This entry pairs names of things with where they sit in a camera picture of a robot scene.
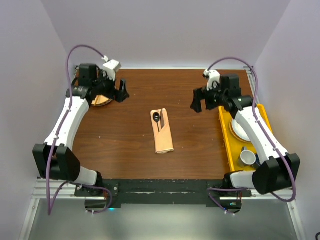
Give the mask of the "black metal spoon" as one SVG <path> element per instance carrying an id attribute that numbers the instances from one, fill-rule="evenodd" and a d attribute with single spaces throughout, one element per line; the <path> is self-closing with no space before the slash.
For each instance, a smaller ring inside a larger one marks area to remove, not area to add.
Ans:
<path id="1" fill-rule="evenodd" d="M 159 121 L 161 120 L 161 116 L 158 112 L 154 112 L 152 115 L 152 119 L 155 121 L 158 132 L 160 132 Z"/>

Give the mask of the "beige cloth napkin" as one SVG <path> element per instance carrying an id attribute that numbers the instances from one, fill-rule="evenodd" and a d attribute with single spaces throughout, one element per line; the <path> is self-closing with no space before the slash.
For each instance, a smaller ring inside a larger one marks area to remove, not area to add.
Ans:
<path id="1" fill-rule="evenodd" d="M 153 120 L 153 113 L 158 112 L 160 114 L 161 110 L 164 113 L 165 126 L 158 132 L 156 122 Z M 155 153 L 158 155 L 166 154 L 174 151 L 174 144 L 172 139 L 171 127 L 169 122 L 168 111 L 165 108 L 152 110 L 150 112 L 151 124 L 154 135 Z"/>

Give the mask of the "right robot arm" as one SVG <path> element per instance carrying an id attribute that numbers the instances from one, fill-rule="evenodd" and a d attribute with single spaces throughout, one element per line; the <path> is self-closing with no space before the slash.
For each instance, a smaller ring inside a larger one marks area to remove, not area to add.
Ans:
<path id="1" fill-rule="evenodd" d="M 242 127 L 256 150 L 260 166 L 254 171 L 234 171 L 225 175 L 223 192 L 230 197 L 241 189 L 255 189 L 261 195 L 291 188 L 296 190 L 300 158 L 290 154 L 268 128 L 254 99 L 243 95 L 236 74 L 221 75 L 216 70 L 205 70 L 206 86 L 194 89 L 191 109 L 200 113 L 201 101 L 207 110 L 224 107 Z"/>

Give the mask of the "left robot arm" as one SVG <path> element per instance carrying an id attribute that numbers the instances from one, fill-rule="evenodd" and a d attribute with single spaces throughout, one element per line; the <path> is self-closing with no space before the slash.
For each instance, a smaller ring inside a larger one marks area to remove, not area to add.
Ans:
<path id="1" fill-rule="evenodd" d="M 121 64 L 116 60 L 109 60 L 102 67 L 90 63 L 78 66 L 78 76 L 66 91 L 57 123 L 44 143 L 36 144 L 32 150 L 48 191 L 51 180 L 62 180 L 83 186 L 92 196 L 103 194 L 101 173 L 81 166 L 73 153 L 73 145 L 80 123 L 97 96 L 118 103 L 129 98 L 125 79 L 121 79 L 119 88 L 116 88 L 116 73 L 120 68 Z"/>

